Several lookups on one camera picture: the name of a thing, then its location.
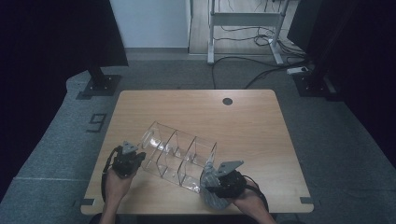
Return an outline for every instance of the floor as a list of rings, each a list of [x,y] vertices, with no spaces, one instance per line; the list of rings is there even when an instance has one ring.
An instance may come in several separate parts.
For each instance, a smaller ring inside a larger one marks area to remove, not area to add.
[[[90,79],[87,72],[67,81],[63,105],[1,202],[2,223],[89,222],[91,217],[82,215],[79,207],[121,91],[213,89],[212,67],[205,55],[153,50],[127,55],[129,67],[103,68],[107,75],[122,75],[114,96],[77,99]],[[260,60],[274,63],[272,56]],[[214,69],[217,88],[244,89],[270,68],[242,59],[222,60]],[[277,214],[277,223],[396,223],[396,170],[343,102],[300,97],[284,70],[250,88],[275,91],[314,201],[312,213]],[[90,123],[97,114],[106,114],[101,131],[87,132],[98,128]],[[123,215],[121,219],[122,223],[224,223],[218,217]]]

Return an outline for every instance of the hole in table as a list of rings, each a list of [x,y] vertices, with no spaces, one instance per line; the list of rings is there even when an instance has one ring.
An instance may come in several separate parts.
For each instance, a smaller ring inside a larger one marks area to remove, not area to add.
[[[223,103],[224,103],[225,105],[231,105],[231,104],[233,103],[233,100],[230,99],[230,98],[224,98],[224,99],[223,99]]]

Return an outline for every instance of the human hand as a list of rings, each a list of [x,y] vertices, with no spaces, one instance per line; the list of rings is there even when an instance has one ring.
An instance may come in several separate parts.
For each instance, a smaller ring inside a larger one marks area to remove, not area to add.
[[[136,172],[121,179],[112,168],[108,169],[106,178],[106,200],[120,201],[128,193],[135,175]]]
[[[254,188],[258,187],[250,180],[247,180],[247,184]],[[238,207],[242,213],[253,217],[261,224],[275,223],[272,216],[265,209],[262,199],[250,189],[245,189],[245,191],[239,195],[239,197],[228,200]]]
[[[128,177],[121,179],[113,169],[107,171],[106,178],[106,203],[99,221],[100,224],[113,224],[116,220],[117,209],[121,199],[128,193],[131,182],[136,172]]]

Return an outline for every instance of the plastic compartment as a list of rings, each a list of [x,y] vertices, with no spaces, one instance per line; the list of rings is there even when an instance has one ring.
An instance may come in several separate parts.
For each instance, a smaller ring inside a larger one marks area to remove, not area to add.
[[[200,176],[216,142],[170,128],[155,121],[142,137],[147,152],[145,171],[199,193]]]

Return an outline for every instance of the black curtain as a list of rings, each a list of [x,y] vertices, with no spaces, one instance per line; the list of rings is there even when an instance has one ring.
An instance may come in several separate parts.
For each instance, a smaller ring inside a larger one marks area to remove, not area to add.
[[[395,13],[395,1],[360,1],[328,60],[331,81],[396,167]]]
[[[0,20],[2,198],[62,104],[66,80],[128,63],[108,0],[2,1]]]

